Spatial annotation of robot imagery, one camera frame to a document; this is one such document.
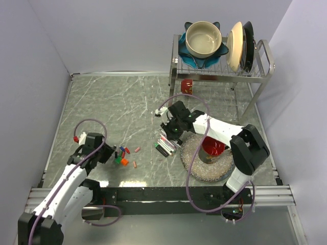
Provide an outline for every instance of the black plate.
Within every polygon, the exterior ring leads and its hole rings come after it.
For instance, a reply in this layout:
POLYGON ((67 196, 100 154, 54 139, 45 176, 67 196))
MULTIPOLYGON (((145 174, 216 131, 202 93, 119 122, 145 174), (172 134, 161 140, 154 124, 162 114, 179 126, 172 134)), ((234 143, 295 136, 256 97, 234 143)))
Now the black plate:
POLYGON ((243 25, 243 51, 241 58, 241 69, 250 72, 254 59, 254 33, 250 21, 243 25))

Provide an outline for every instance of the plate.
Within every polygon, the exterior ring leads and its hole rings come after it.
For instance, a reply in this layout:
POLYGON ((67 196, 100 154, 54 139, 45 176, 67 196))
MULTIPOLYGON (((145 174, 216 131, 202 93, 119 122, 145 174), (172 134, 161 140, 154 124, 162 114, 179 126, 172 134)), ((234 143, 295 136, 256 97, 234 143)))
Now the plate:
POLYGON ((240 65, 243 49, 243 27, 241 22, 237 22, 229 32, 227 47, 229 49, 226 56, 227 64, 236 72, 240 65))
MULTIPOLYGON (((214 22, 213 23, 218 29, 220 29, 220 24, 219 22, 214 22)), ((184 27, 185 30, 187 31, 187 29, 192 25, 192 23, 190 22, 186 22, 184 27)), ((188 51, 188 49, 186 48, 186 43, 185 43, 185 33, 183 33, 183 35, 181 35, 179 41, 178 41, 178 54, 181 57, 181 59, 183 60, 183 62, 186 65, 189 65, 190 67, 196 69, 203 69, 203 68, 209 68, 210 66, 218 63, 220 57, 222 55, 226 55, 228 53, 228 48, 224 43, 221 43, 220 47, 218 48, 218 50, 211 55, 210 57, 207 58, 196 58, 194 56, 192 56, 190 54, 190 52, 188 51)))
POLYGON ((243 51, 241 59, 241 69, 250 72, 254 59, 254 33, 253 26, 250 21, 243 25, 243 51))

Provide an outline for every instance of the round tray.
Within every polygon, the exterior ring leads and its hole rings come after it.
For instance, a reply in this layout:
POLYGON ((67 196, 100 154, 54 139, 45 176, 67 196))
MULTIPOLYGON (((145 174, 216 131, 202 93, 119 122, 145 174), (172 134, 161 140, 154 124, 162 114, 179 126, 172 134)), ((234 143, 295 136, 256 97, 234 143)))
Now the round tray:
MULTIPOLYGON (((186 170, 189 169, 192 156, 202 137, 203 135, 192 134, 181 146, 180 159, 186 170)), ((216 163, 206 164, 197 155, 192 166, 191 175, 197 180, 205 182, 218 182, 226 179, 235 168, 231 150, 225 150, 218 157, 219 160, 216 163)))

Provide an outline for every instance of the cream plate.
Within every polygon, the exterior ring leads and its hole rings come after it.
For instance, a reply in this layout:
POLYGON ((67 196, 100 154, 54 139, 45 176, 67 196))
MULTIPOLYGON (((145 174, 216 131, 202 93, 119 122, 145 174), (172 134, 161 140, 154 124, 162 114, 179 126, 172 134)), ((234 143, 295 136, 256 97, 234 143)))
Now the cream plate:
POLYGON ((242 58, 243 49, 243 27, 241 22, 237 22, 229 32, 226 46, 229 49, 226 55, 227 64, 233 71, 237 71, 242 58))

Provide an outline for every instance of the robotic arm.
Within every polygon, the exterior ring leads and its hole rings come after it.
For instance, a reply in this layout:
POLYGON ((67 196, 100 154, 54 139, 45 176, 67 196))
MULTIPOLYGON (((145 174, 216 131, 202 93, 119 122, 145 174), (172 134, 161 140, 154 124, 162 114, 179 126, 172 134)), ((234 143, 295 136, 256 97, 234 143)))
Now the robotic arm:
MULTIPOLYGON (((82 133, 79 138, 79 147, 69 157, 67 166, 60 179, 43 202, 34 209, 32 214, 23 213, 18 220, 18 244, 27 245, 32 225, 40 215, 45 203, 57 192, 58 186, 67 174, 88 154, 98 148, 103 141, 103 135, 99 133, 82 133)), ((98 162, 106 163, 116 147, 110 147, 106 143, 80 165, 73 174, 64 182, 62 188, 56 194, 46 212, 42 215, 33 235, 33 245, 60 245, 63 243, 63 234, 66 226, 72 221, 82 208, 87 204, 101 205, 101 190, 98 181, 87 179, 92 169, 98 162)))
POLYGON ((204 134, 207 120, 210 118, 210 128, 207 136, 216 139, 231 148, 236 168, 228 179, 226 186, 237 192, 248 182, 254 171, 268 158, 270 152, 255 126, 245 127, 228 124, 195 110, 192 113, 182 101, 177 101, 170 107, 156 110, 155 116, 162 117, 162 129, 168 140, 179 141, 184 131, 204 134))

